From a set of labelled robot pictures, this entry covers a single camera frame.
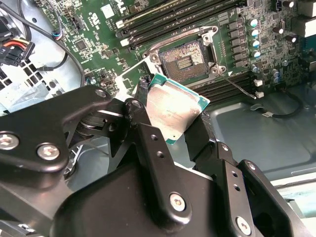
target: black metal bracket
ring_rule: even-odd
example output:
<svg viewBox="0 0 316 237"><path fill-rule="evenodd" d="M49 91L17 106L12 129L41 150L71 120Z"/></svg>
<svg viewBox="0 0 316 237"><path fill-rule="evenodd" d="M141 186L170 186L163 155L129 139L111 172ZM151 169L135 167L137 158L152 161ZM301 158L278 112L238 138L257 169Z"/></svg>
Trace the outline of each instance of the black metal bracket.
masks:
<svg viewBox="0 0 316 237"><path fill-rule="evenodd" d="M58 183L68 164L67 144L77 124L110 101L107 92L87 86L1 117L0 134L14 135L18 145L0 150L0 179L35 188ZM58 157L40 158L38 150L45 144L56 147Z"/></svg>

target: black cable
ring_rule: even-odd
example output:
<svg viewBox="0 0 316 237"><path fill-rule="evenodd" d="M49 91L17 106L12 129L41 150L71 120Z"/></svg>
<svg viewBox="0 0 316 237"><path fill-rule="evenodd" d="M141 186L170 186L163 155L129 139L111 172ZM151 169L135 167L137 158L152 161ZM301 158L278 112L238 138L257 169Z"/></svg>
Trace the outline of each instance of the black cable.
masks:
<svg viewBox="0 0 316 237"><path fill-rule="evenodd" d="M289 114L285 114L285 115L276 115L276 114L269 112L268 110L266 110L264 108L259 108L256 111L259 111L262 114L269 112L272 114L271 117L276 118L276 119L289 119L289 118L292 118L292 117L298 115L302 111L302 109L304 108L303 101L300 98L298 98L296 95L294 95L286 90L284 90L282 92L285 93L289 98L291 98L292 100L297 102L298 107L293 112L291 112Z"/></svg>
<svg viewBox="0 0 316 237"><path fill-rule="evenodd" d="M18 0L18 12L19 12L20 16L25 19L23 9L22 9L22 0ZM26 24L23 24L23 28L25 31L25 39L27 41L31 41L32 40L32 32L31 32L30 27L27 26Z"/></svg>
<svg viewBox="0 0 316 237"><path fill-rule="evenodd" d="M65 62L67 61L67 58L68 58L68 54L65 53L65 56L64 56L63 60L58 65L56 65L55 67L43 66L43 67L37 68L37 70L43 71L43 72L54 71L55 69L60 68L61 66L63 66L65 64Z"/></svg>
<svg viewBox="0 0 316 237"><path fill-rule="evenodd" d="M42 35L46 36L47 38L49 38L50 40L52 40L56 44L58 44L68 54L68 56L74 61L76 67L78 68L78 70L80 71L80 74L81 74L80 85L81 86L84 85L85 75L84 75L84 70L82 68L81 63L62 43L60 43L59 41L55 41L53 36L50 33L46 32L45 30L41 29L40 27L32 24L31 22L29 22L29 21L25 20L24 18L22 18L21 16L19 16L15 11L13 11L9 6L4 4L2 1L0 1L0 8L2 10L4 10L5 12L7 12L9 15L13 16L15 19L21 21L25 25L31 27L32 29L36 30L37 32L41 33Z"/></svg>
<svg viewBox="0 0 316 237"><path fill-rule="evenodd" d="M304 104L302 102L302 100L300 98L298 98L296 95L293 95L292 93L288 92L288 91L284 91L284 93L291 98L292 100L295 100L298 103L298 107L296 110L294 110L293 112L286 114L286 115L275 115L273 114L272 117L273 118L277 118L277 119L289 119L292 118L294 116L296 116L297 114L299 114L302 109L304 108Z"/></svg>

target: ram slot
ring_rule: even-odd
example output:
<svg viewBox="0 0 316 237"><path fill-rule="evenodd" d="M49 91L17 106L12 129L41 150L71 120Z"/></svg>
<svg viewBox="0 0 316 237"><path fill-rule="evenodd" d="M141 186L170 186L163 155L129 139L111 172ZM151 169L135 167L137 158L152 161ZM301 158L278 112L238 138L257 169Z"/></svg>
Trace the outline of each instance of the ram slot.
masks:
<svg viewBox="0 0 316 237"><path fill-rule="evenodd" d="M249 74L240 75L235 78L230 78L231 81L242 87L249 93L254 93L253 79ZM225 80L202 86L194 90L196 93L209 99L210 105L216 105L223 102L228 102L237 98L243 98L245 95L236 87Z"/></svg>
<svg viewBox="0 0 316 237"><path fill-rule="evenodd" d="M143 45L147 42L150 42L154 39L161 38L162 36L164 36L168 33L171 33L170 36L174 35L174 32L178 29L181 29L184 27L187 27L188 29L196 27L205 18L209 18L211 16L218 15L224 11L228 11L228 10L233 9L235 7L237 7L236 3L231 3L231 4L226 5L224 7L223 7L223 4L213 6L211 8L208 8L208 9L205 9L203 11L198 12L196 15L193 15L193 16L190 15L190 16L181 18L175 22L169 23L169 24L167 24L163 27L160 27L158 29L153 29L152 31L147 32L146 34L141 35L137 38L132 38L129 41L129 44L132 45L132 47L136 48L136 47L141 46L141 45Z"/></svg>
<svg viewBox="0 0 316 237"><path fill-rule="evenodd" d="M146 25L142 25L142 26L137 27L137 28L132 28L132 29L130 29L129 33L134 38L140 37L143 34L150 32L153 28L157 29L157 28L163 27L166 24L172 23L176 19L179 19L180 17L184 18L184 17L198 14L199 11L203 11L206 8L212 7L215 4L219 4L221 2L222 2L222 0L217 0L217 1L211 2L211 3L209 2L209 0L203 0L203 1L200 1L199 3L190 4L189 6L183 7L177 11L174 11L170 14L167 14L159 19L156 19L155 21L149 22Z"/></svg>
<svg viewBox="0 0 316 237"><path fill-rule="evenodd" d="M195 8L201 6L201 4L205 5L209 2L210 0L188 0L176 6L166 7L155 13L155 15L141 19L137 22L131 22L130 24L128 24L127 27L124 27L122 30L120 30L117 36L126 37L138 31L150 28L153 25L157 25L164 20L170 20L174 17L180 17L187 12L190 12L192 14Z"/></svg>

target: electrolytic capacitor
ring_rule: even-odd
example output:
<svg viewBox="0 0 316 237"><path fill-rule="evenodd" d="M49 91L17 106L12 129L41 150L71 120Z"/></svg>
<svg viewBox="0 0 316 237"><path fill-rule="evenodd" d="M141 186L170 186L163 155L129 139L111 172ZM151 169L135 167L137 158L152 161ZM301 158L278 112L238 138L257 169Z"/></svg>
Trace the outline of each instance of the electrolytic capacitor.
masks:
<svg viewBox="0 0 316 237"><path fill-rule="evenodd" d="M258 31L258 30L251 30L251 31L249 32L249 34L250 34L251 36L253 36L253 37L256 37L256 36L259 35L259 31Z"/></svg>
<svg viewBox="0 0 316 237"><path fill-rule="evenodd" d="M258 20L257 19L250 19L250 20L248 20L248 25L254 28L258 25Z"/></svg>
<svg viewBox="0 0 316 237"><path fill-rule="evenodd" d="M274 28L272 29L272 31L273 31L274 33L277 33L277 34L279 34L279 35L282 35L283 32L284 32L284 29L282 29L282 28L280 28L280 27L274 27Z"/></svg>
<svg viewBox="0 0 316 237"><path fill-rule="evenodd" d="M294 36L286 36L285 40L288 41L288 42L291 42L291 43L295 43L297 38L294 37Z"/></svg>
<svg viewBox="0 0 316 237"><path fill-rule="evenodd" d="M292 8L292 7L294 7L294 1L284 1L282 3L282 5L285 6L285 7Z"/></svg>
<svg viewBox="0 0 316 237"><path fill-rule="evenodd" d="M280 73L279 73L279 71L278 71L277 69L273 69L273 70L271 71L271 74L272 74L272 76L273 76L274 78L279 78L279 77L280 77Z"/></svg>
<svg viewBox="0 0 316 237"><path fill-rule="evenodd" d="M254 58L260 57L261 53L258 50L255 50L251 53L251 56Z"/></svg>
<svg viewBox="0 0 316 237"><path fill-rule="evenodd" d="M260 42L259 42L258 40L256 40L256 39L254 39L254 40L252 40L252 41L250 42L250 45L251 45L252 47L254 47L254 48L259 48Z"/></svg>
<svg viewBox="0 0 316 237"><path fill-rule="evenodd" d="M257 72L260 71L260 69L259 69L256 65L254 65L254 64L251 65L250 69L251 69L251 71L252 71L253 73L257 73Z"/></svg>

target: integrated circuit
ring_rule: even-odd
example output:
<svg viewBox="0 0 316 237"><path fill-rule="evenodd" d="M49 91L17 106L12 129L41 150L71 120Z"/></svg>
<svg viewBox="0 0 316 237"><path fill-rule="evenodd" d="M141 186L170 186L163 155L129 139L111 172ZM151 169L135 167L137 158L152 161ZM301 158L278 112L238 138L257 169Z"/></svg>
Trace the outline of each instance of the integrated circuit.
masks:
<svg viewBox="0 0 316 237"><path fill-rule="evenodd" d="M83 39L76 42L76 47L79 49L79 51L82 51L82 50L88 48L88 46L85 44Z"/></svg>
<svg viewBox="0 0 316 237"><path fill-rule="evenodd" d="M203 45L198 40L162 52L159 57L166 75L177 82L208 72Z"/></svg>

